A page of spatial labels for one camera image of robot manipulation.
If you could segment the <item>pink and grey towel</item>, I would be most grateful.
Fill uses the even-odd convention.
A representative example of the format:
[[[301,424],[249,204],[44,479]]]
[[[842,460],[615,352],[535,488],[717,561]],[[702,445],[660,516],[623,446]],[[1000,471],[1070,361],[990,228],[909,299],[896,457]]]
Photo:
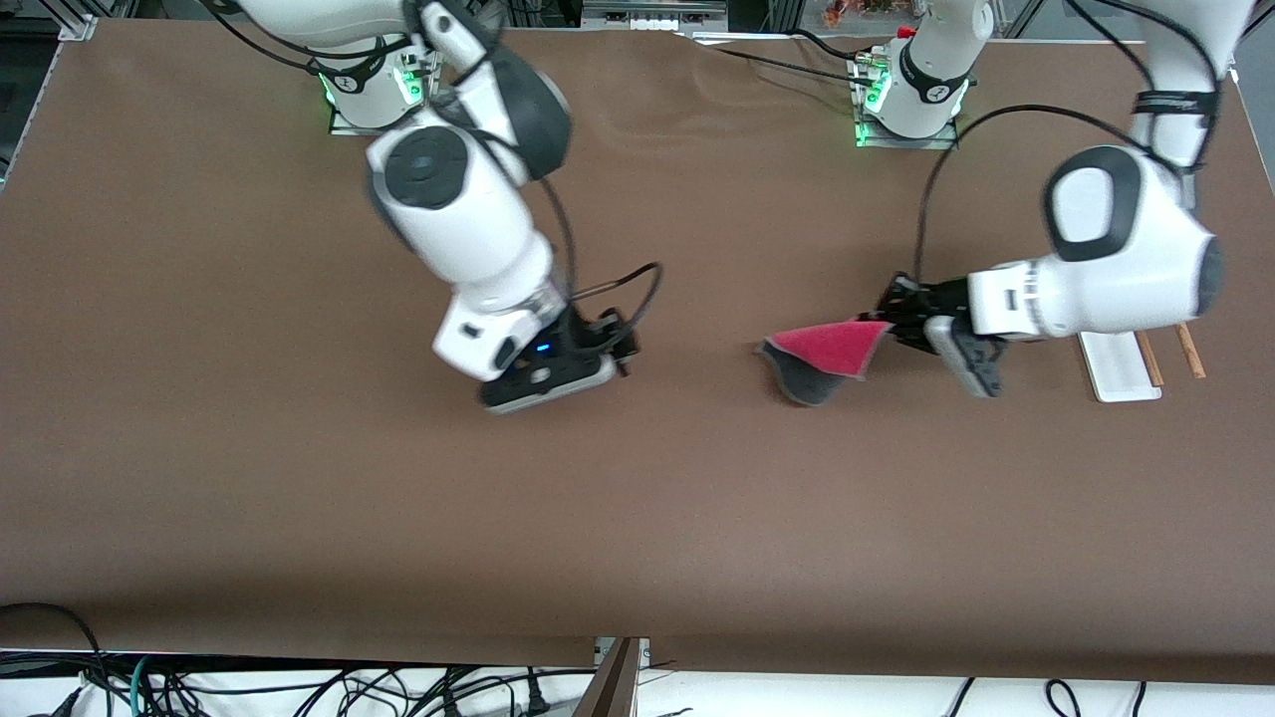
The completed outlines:
[[[765,358],[789,402],[826,404],[844,381],[866,379],[878,344],[892,330],[887,322],[836,322],[768,336],[756,353]]]

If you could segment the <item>white rack with wooden rods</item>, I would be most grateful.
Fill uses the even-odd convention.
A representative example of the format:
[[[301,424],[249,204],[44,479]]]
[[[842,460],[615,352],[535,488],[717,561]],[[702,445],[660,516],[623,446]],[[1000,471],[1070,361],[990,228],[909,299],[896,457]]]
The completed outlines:
[[[1153,402],[1164,394],[1164,376],[1148,330],[1077,336],[1088,367],[1090,389],[1098,402]]]

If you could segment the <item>brown table cover sheet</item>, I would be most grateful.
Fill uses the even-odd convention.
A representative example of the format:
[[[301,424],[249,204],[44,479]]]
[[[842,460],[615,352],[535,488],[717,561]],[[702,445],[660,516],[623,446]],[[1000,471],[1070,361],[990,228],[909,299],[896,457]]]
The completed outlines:
[[[315,80],[208,22],[62,47],[0,191],[0,603],[107,649],[1275,683],[1275,196],[1235,88],[1206,379],[1156,332],[1162,401],[1100,404],[1051,341],[979,401],[884,344],[803,408],[756,344],[876,302],[933,154],[674,34],[507,42],[578,122],[581,283],[666,265],[632,375],[509,416],[433,355],[449,291]]]

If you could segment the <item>grey equipment box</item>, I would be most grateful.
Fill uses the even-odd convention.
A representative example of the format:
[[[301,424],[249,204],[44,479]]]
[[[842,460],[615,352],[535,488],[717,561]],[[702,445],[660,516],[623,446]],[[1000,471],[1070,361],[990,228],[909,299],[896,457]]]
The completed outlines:
[[[580,0],[581,29],[725,33],[725,0]]]

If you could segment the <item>aluminium corner profile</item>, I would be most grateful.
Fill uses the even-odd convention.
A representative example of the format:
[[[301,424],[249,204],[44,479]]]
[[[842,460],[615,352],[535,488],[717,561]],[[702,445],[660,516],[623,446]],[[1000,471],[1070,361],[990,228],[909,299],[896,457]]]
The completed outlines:
[[[1239,40],[1228,57],[1224,77],[1235,83],[1244,73],[1256,77],[1269,64],[1269,56],[1275,54],[1275,29],[1265,26],[1275,22],[1275,0],[1255,0],[1250,17],[1242,27]]]
[[[59,24],[60,42],[82,42],[91,38],[102,14],[108,13],[99,0],[41,0]]]

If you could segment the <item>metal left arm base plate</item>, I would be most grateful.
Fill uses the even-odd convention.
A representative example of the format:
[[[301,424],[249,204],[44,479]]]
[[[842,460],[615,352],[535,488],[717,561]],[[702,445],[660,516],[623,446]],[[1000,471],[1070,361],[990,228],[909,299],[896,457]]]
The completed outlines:
[[[959,85],[912,85],[892,75],[885,59],[861,54],[847,63],[856,110],[856,145],[861,148],[947,149],[958,140],[955,117],[969,82]]]

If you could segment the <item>aluminium frame post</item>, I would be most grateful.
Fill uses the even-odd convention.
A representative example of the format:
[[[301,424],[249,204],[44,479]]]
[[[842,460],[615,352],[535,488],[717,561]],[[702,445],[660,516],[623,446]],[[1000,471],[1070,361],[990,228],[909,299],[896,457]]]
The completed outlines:
[[[632,717],[638,677],[650,667],[649,639],[597,638],[594,662],[597,670],[571,717]]]

